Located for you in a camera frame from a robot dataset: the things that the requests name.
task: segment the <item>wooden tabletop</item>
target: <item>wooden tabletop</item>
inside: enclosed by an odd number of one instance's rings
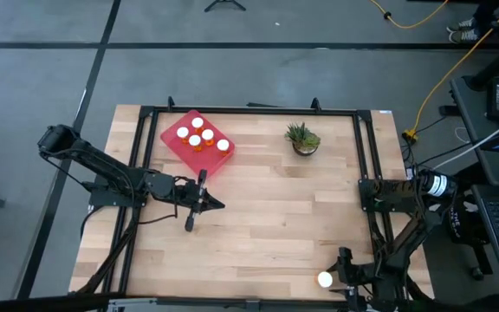
[[[124,163],[130,156],[138,113],[137,105],[119,105],[113,118],[105,152]],[[392,114],[372,114],[384,179],[404,179]],[[181,115],[159,114],[150,167],[196,178],[159,138]],[[360,209],[352,119],[258,114],[205,117],[237,145],[232,158],[207,183],[209,192],[226,208],[197,216],[193,232],[184,230],[188,209],[182,207],[178,219],[141,225],[127,294],[343,300],[320,288],[314,278],[336,261],[341,246],[352,249],[355,263],[373,260],[366,214]],[[321,137],[318,151],[306,158],[296,155],[283,138],[287,124],[302,121]],[[362,132],[367,168],[372,173],[365,125]],[[104,208],[87,222],[71,290],[79,289],[107,256],[117,210]],[[141,220],[171,212],[171,205],[150,200]],[[400,213],[392,213],[391,218],[394,234],[409,220]],[[122,259],[117,267],[122,267]],[[422,247],[412,256],[410,275],[432,296]],[[112,289],[118,288],[119,278],[120,270],[115,270]]]

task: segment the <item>tripod stand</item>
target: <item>tripod stand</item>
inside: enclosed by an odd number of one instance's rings
[[[240,3],[238,3],[238,1],[236,0],[215,0],[213,1],[213,3],[209,4],[207,8],[205,8],[204,12],[209,12],[217,3],[227,3],[227,2],[235,4],[242,11],[246,10],[246,8]]]

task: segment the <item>red plastic tray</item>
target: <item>red plastic tray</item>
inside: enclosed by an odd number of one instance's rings
[[[196,117],[200,117],[204,120],[204,129],[213,130],[215,144],[212,146],[207,146],[202,139],[201,146],[202,150],[200,152],[194,151],[194,148],[189,144],[182,143],[182,140],[177,136],[177,130],[180,127],[187,127],[188,137],[196,134],[196,129],[191,126],[191,120]],[[226,137],[222,132],[220,132],[213,124],[211,124],[204,116],[202,116],[198,111],[191,110],[186,113],[180,120],[178,120],[174,125],[170,126],[161,134],[161,139],[165,144],[176,153],[182,161],[184,161],[196,174],[199,174],[201,169],[207,169],[207,178],[209,178],[213,173],[217,171],[234,153],[234,142]],[[219,140],[229,141],[229,150],[226,156],[223,156],[221,151],[217,148],[217,142]]]

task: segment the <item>yellow cable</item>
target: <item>yellow cable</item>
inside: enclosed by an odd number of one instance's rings
[[[383,14],[386,14],[386,10],[384,10],[380,4],[378,2],[376,2],[375,0],[369,0],[371,1],[374,5],[377,6],[377,8],[379,8],[379,10],[383,13]],[[414,23],[413,25],[409,25],[409,26],[404,26],[404,25],[400,25],[398,23],[396,23],[391,16],[388,16],[388,20],[390,20],[390,22],[392,22],[396,27],[398,28],[401,28],[401,29],[412,29],[412,28],[416,28],[417,26],[419,26],[420,24],[428,21],[431,19],[431,17],[433,17],[435,14],[437,14],[440,9],[442,9],[442,7],[444,7],[447,3],[448,3],[449,0],[445,0],[444,3],[440,4],[440,6],[434,10],[429,16],[427,16],[424,20],[418,22],[418,23]]]
[[[427,95],[426,99],[424,99],[423,104],[421,105],[421,108],[419,109],[419,111],[417,113],[417,118],[415,119],[415,126],[413,126],[413,129],[411,130],[411,136],[414,136],[415,133],[417,132],[417,128],[419,126],[419,119],[421,118],[421,113],[423,113],[423,108],[426,105],[426,103],[429,101],[429,99],[432,97],[432,94],[434,94],[434,92],[438,89],[438,87],[440,87],[440,85],[446,80],[446,78],[448,78],[448,76],[451,73],[453,73],[453,71],[456,70],[456,68],[459,65],[461,65],[461,63],[463,61],[465,61],[465,59],[467,59],[469,57],[469,55],[471,55],[471,53],[473,53],[473,51],[475,51],[476,47],[478,47],[478,45],[481,44],[481,42],[483,42],[484,39],[486,39],[492,33],[492,30],[493,29],[489,29],[489,31],[478,42],[475,43],[475,45],[473,46],[473,48],[471,48],[469,50],[469,52],[467,52],[467,54],[464,55],[461,58],[461,60],[459,60],[459,62],[457,62],[456,65],[454,65],[454,67],[452,67],[450,69],[450,71],[446,75],[444,75],[444,77],[442,77],[442,79],[437,83],[437,85],[434,86],[434,88],[431,90],[431,92],[429,93],[429,95]]]

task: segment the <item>plant pot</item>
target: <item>plant pot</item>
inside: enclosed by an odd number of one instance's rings
[[[300,151],[299,149],[297,149],[297,148],[295,147],[294,143],[292,143],[292,148],[294,148],[294,152],[295,152],[296,154],[300,155],[300,156],[311,156],[313,153],[317,152],[317,149],[318,149],[319,147],[316,147],[316,148],[315,148],[313,151],[311,151],[311,152],[302,152],[302,151]]]

